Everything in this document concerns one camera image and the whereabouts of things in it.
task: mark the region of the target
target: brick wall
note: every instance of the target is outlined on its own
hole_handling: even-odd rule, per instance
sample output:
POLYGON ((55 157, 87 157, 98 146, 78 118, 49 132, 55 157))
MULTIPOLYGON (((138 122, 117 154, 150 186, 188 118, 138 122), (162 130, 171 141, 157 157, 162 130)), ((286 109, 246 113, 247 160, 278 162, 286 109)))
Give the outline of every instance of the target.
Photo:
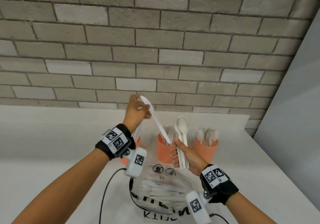
POLYGON ((249 114, 253 135, 318 0, 0 0, 0 104, 249 114))

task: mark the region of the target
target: utensil holder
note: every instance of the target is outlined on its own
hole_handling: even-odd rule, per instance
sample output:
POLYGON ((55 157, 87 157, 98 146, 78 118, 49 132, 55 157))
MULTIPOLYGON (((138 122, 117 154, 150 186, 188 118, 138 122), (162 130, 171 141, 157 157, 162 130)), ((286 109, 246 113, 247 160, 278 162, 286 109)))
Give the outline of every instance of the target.
POLYGON ((210 163, 212 158, 214 157, 217 146, 218 140, 214 141, 212 146, 205 146, 202 145, 197 138, 194 139, 194 150, 200 156, 202 156, 202 158, 205 159, 207 163, 210 163))
MULTIPOLYGON (((136 148, 139 147, 140 144, 141 144, 141 137, 139 136, 139 138, 138 138, 138 140, 137 140, 137 143, 136 143, 136 148)), ((126 158, 121 158, 120 161, 121 161, 121 163, 122 163, 123 165, 127 165, 128 159, 126 159, 126 158)))
POLYGON ((157 156, 160 162, 164 164, 172 163, 173 157, 170 157, 170 153, 175 149, 174 145, 162 144, 162 137, 158 134, 158 151, 157 156))

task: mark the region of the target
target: black cable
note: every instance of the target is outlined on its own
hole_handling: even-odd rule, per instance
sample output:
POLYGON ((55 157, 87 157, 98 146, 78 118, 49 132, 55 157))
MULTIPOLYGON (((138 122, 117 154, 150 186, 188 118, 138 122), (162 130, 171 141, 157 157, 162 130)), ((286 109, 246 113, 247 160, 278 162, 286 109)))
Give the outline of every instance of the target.
POLYGON ((222 219, 224 219, 224 221, 225 221, 227 224, 229 224, 229 222, 228 222, 223 216, 221 216, 221 215, 219 215, 219 214, 212 213, 212 214, 210 214, 209 216, 210 216, 210 217, 213 217, 213 216, 221 217, 222 219))
POLYGON ((100 208, 100 215, 99 215, 99 224, 101 224, 101 214, 102 214, 102 205, 103 205, 103 200, 104 200, 104 196, 105 196, 105 194, 106 194, 106 190, 107 190, 107 188, 108 188, 108 186, 109 186, 109 184, 110 184, 110 181, 111 181, 111 179, 113 178, 113 176, 117 173, 117 172, 119 172, 120 170, 127 170, 126 168, 120 168, 120 169, 118 169, 117 171, 115 171, 115 173, 111 176, 111 178, 109 179, 109 182, 107 183, 107 185, 106 185, 106 188, 105 188, 105 190, 104 190, 104 193, 103 193, 103 197, 102 197, 102 201, 101 201, 101 208, 100 208))

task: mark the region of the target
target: person's right hand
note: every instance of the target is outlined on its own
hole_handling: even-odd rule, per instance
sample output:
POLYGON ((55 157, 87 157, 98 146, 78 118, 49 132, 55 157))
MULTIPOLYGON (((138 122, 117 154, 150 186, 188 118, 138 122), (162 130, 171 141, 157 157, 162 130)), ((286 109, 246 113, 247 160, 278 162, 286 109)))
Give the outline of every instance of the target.
MULTIPOLYGON (((186 159, 189 161, 189 164, 190 164, 189 170, 194 175, 200 176, 201 172, 203 171, 203 169, 205 169, 208 163, 194 149, 192 149, 190 145, 188 145, 187 147, 178 138, 174 139, 174 145, 176 145, 183 151, 186 159)), ((178 168, 180 165, 179 165, 177 149, 173 150, 170 153, 170 156, 174 157, 172 159, 172 164, 174 165, 175 168, 178 168)))

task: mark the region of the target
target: person's left hand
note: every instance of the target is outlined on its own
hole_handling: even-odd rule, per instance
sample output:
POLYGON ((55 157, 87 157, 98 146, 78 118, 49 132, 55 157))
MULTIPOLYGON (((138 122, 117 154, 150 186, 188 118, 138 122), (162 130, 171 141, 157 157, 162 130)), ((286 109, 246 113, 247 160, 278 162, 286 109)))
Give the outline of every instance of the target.
POLYGON ((150 105, 137 101, 141 94, 133 94, 130 96, 123 124, 133 133, 141 124, 143 119, 150 119, 150 105))

